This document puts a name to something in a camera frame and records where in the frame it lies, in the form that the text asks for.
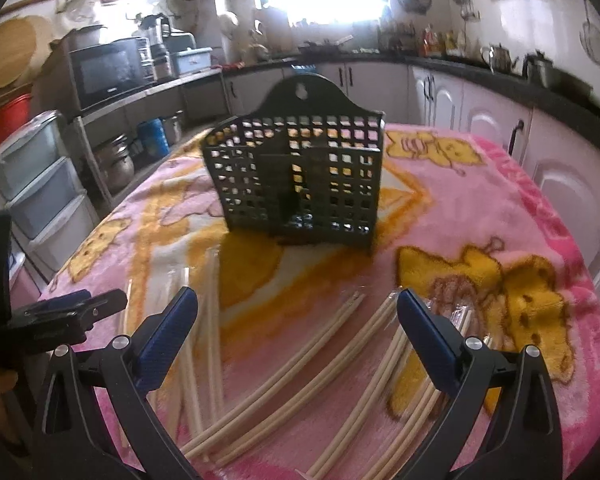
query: tablecloth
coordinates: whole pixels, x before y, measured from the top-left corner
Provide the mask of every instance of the tablecloth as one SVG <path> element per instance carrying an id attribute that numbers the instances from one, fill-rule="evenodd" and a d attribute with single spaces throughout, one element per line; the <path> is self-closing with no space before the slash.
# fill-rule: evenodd
<path id="1" fill-rule="evenodd" d="M 219 250 L 220 415 L 278 370 L 352 291 L 364 292 L 355 314 L 301 374 L 239 431 L 194 459 L 205 478 L 299 479 L 298 471 L 309 470 L 368 386 L 392 340 L 395 320 L 338 380 L 253 449 L 222 468 L 215 466 L 214 454 L 307 384 L 392 290 L 406 286 L 440 309 L 468 298 L 475 305 L 472 330 L 491 335 L 496 348 L 515 351 L 533 343 L 541 349 L 558 400 L 565 476 L 600 435 L 600 299 L 552 206 L 522 168 L 487 140 L 401 124 L 388 124 L 385 133 L 372 254 L 331 244 L 284 246 L 254 232 L 229 234 L 194 139 L 97 227 L 46 291 L 45 297 L 81 288 L 92 294 L 128 290 L 126 331 L 132 333 L 145 316 L 166 305 L 174 276 L 183 268 L 189 269 L 190 286 L 204 294 L 209 250 Z M 118 318 L 104 320 L 80 348 L 104 346 L 120 329 Z M 200 365 L 202 427 L 208 428 L 214 420 L 204 339 L 193 359 Z M 400 363 L 326 478 L 363 477 L 404 424 L 400 410 L 417 395 L 416 379 L 422 375 L 413 355 Z M 173 424 L 177 406 L 176 442 L 182 446 L 195 431 L 180 411 L 180 392 L 174 368 L 152 405 L 165 424 L 168 412 Z M 493 410 L 493 392 L 458 465 L 477 450 Z M 116 443 L 133 463 L 102 393 L 100 401 Z"/>

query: white cabinet door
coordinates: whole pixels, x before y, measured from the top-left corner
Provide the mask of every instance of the white cabinet door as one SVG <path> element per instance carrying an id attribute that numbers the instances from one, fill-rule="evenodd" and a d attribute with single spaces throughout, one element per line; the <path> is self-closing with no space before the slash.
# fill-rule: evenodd
<path id="1" fill-rule="evenodd" d="M 430 125 L 429 91 L 431 72 L 417 66 L 410 67 L 409 124 Z"/>
<path id="2" fill-rule="evenodd" d="M 430 102 L 431 126 L 457 130 L 460 125 L 464 82 L 455 77 L 432 72 L 430 84 L 430 95 L 433 96 L 433 101 Z"/>
<path id="3" fill-rule="evenodd" d="M 324 63 L 316 65 L 318 74 L 325 76 L 329 81 L 336 83 L 340 90 L 347 93 L 347 79 L 345 66 L 342 63 Z"/>
<path id="4" fill-rule="evenodd" d="M 523 167 L 573 235 L 600 293 L 600 151 L 536 109 Z"/>
<path id="5" fill-rule="evenodd" d="M 512 156 L 520 161 L 528 138 L 530 120 L 529 108 L 480 86 L 464 83 L 459 130 L 489 139 L 507 151 L 511 147 L 515 130 Z"/>
<path id="6" fill-rule="evenodd" d="M 257 110 L 274 85 L 282 80 L 282 69 L 262 70 L 228 79 L 227 93 L 233 115 L 245 115 Z"/>
<path id="7" fill-rule="evenodd" d="M 367 110 L 384 112 L 387 123 L 409 121 L 409 68 L 403 64 L 347 63 L 349 99 Z"/>

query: blue container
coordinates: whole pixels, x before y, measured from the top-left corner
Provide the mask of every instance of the blue container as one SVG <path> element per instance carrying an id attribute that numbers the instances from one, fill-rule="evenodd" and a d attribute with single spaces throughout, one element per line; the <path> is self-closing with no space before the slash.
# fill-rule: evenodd
<path id="1" fill-rule="evenodd" d="M 169 155 L 169 145 L 160 119 L 151 119 L 140 123 L 137 130 L 138 138 L 149 156 L 159 160 Z"/>

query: basket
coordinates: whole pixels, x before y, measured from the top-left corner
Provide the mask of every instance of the basket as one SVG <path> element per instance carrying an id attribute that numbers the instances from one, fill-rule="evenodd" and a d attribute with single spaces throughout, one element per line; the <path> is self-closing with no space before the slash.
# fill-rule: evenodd
<path id="1" fill-rule="evenodd" d="M 253 113 L 218 124 L 202 149 L 228 229 L 369 249 L 383 117 L 302 74 L 276 84 Z"/>

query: shelf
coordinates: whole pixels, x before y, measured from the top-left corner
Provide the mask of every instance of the shelf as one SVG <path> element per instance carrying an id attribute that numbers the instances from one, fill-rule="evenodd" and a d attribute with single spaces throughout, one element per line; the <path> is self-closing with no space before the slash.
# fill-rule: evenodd
<path id="1" fill-rule="evenodd" d="M 113 196 L 113 203 L 111 204 L 111 209 L 113 210 L 113 209 L 117 208 L 126 197 L 128 197 L 131 193 L 133 193 L 145 180 L 147 180 L 150 176 L 152 176 L 152 174 L 154 174 L 155 170 L 157 170 L 158 167 L 164 161 L 168 160 L 168 158 L 173 154 L 173 152 L 175 150 L 179 149 L 184 144 L 189 142 L 194 136 L 196 136 L 200 132 L 202 132 L 208 128 L 211 128 L 214 124 L 215 123 L 202 124 L 201 126 L 196 126 L 196 127 L 190 128 L 190 129 L 186 130 L 185 132 L 183 132 L 180 142 L 177 142 L 173 146 L 169 147 L 169 155 L 164 156 L 163 158 L 161 158 L 160 160 L 157 160 L 156 162 L 152 162 L 148 166 L 140 168 L 134 175 L 133 180 L 125 187 L 125 189 L 116 193 Z"/>
<path id="2" fill-rule="evenodd" d="M 85 115 L 82 118 L 82 124 L 84 124 L 86 126 L 87 124 L 93 123 L 93 121 L 96 121 L 110 113 L 113 113 L 116 110 L 119 110 L 120 108 L 124 108 L 125 106 L 127 106 L 131 103 L 135 103 L 136 101 L 144 99 L 145 97 L 149 97 L 150 95 L 164 92 L 165 90 L 169 90 L 171 88 L 176 88 L 177 86 L 185 85 L 187 83 L 191 83 L 192 81 L 197 81 L 199 79 L 204 79 L 207 77 L 219 75 L 221 73 L 222 73 L 221 68 L 212 68 L 209 70 L 203 70 L 202 72 L 196 72 L 195 74 L 189 74 L 189 75 L 186 75 L 183 77 L 179 77 L 172 81 L 167 81 L 166 83 L 162 83 L 162 84 L 159 84 L 156 86 L 151 86 L 145 90 L 141 90 L 139 92 L 136 92 L 135 94 L 131 94 L 127 97 L 123 97 L 122 99 L 119 99 L 118 101 L 115 101 L 109 105 L 106 105 L 106 106 L 103 106 L 102 108 L 94 110 L 93 112 Z"/>

